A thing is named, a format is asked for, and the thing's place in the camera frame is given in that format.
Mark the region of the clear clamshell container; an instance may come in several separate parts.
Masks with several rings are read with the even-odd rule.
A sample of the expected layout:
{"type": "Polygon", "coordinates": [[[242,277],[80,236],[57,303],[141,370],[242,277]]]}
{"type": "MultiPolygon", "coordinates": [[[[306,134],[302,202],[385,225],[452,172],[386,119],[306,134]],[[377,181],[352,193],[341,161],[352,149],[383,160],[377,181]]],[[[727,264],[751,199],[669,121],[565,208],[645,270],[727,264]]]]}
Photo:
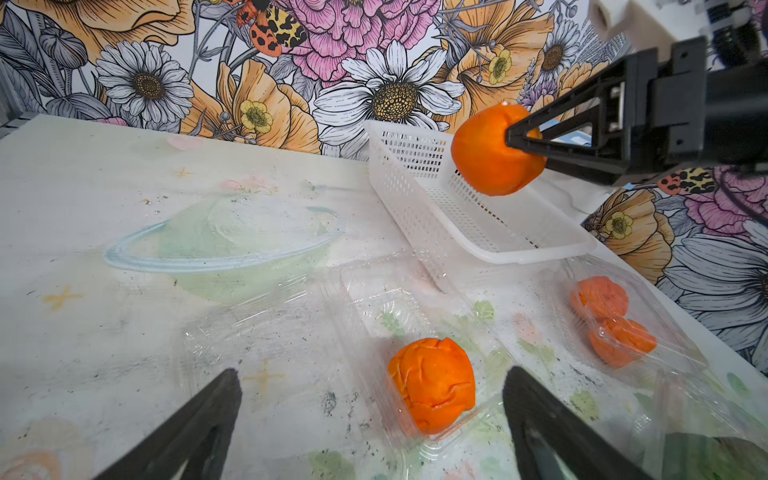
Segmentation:
{"type": "Polygon", "coordinates": [[[699,374],[708,361],[642,281],[598,257],[567,258],[548,277],[553,317],[581,363],[650,389],[660,371],[699,374]]]}
{"type": "Polygon", "coordinates": [[[493,307],[436,286],[407,254],[351,262],[284,282],[204,314],[185,329],[181,372],[199,389],[227,368],[243,397],[235,447],[243,470],[273,472],[307,458],[402,474],[435,461],[500,402],[514,360],[492,329],[493,307]],[[422,432],[389,373],[409,344],[454,341],[468,356],[475,406],[438,433],[422,432]]]}

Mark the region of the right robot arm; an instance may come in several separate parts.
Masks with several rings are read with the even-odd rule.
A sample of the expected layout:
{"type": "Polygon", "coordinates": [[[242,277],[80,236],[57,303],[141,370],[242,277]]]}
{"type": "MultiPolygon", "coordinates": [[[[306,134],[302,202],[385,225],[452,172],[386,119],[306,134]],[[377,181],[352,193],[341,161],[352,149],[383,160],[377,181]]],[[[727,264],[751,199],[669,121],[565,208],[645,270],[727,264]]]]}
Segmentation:
{"type": "Polygon", "coordinates": [[[765,24],[745,1],[593,1],[597,34],[633,52],[507,129],[509,147],[599,185],[685,168],[767,171],[765,24]]]}

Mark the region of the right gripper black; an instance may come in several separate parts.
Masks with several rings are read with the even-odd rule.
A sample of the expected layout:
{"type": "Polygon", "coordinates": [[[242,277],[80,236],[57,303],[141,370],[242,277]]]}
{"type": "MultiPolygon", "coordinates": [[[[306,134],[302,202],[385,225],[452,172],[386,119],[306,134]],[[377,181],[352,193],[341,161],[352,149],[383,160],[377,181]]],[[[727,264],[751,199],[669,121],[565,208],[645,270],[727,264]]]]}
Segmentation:
{"type": "Polygon", "coordinates": [[[533,111],[505,131],[508,147],[598,185],[725,165],[751,179],[767,172],[767,60],[710,70],[701,38],[613,63],[563,70],[540,85],[533,111]]]}

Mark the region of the white perforated plastic basket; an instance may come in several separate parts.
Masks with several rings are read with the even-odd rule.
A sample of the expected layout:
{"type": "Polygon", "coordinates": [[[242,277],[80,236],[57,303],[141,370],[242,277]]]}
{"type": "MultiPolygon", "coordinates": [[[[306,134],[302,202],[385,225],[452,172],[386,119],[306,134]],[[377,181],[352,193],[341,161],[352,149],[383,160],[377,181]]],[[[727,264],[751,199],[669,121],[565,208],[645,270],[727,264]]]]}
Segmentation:
{"type": "Polygon", "coordinates": [[[451,135],[373,120],[364,126],[369,181],[413,249],[439,260],[526,265],[595,248],[534,185],[501,197],[473,189],[455,166],[451,135]]]}

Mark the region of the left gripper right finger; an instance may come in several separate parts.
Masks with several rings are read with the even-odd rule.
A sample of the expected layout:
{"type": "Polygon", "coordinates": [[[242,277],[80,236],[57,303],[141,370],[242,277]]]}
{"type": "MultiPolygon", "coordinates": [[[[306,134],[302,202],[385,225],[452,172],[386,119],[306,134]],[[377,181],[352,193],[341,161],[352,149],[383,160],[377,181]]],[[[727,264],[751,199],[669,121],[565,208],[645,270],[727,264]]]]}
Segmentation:
{"type": "Polygon", "coordinates": [[[514,366],[502,389],[504,414],[522,479],[647,479],[527,370],[514,366]]]}

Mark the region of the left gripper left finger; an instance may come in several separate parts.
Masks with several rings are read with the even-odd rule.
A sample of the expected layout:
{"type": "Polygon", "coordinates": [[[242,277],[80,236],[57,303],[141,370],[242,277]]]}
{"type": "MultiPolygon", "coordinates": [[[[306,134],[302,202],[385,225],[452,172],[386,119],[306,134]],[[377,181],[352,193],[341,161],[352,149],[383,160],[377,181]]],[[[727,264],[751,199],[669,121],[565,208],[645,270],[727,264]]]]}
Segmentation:
{"type": "Polygon", "coordinates": [[[99,479],[219,479],[242,402],[238,372],[227,368],[99,479]]]}

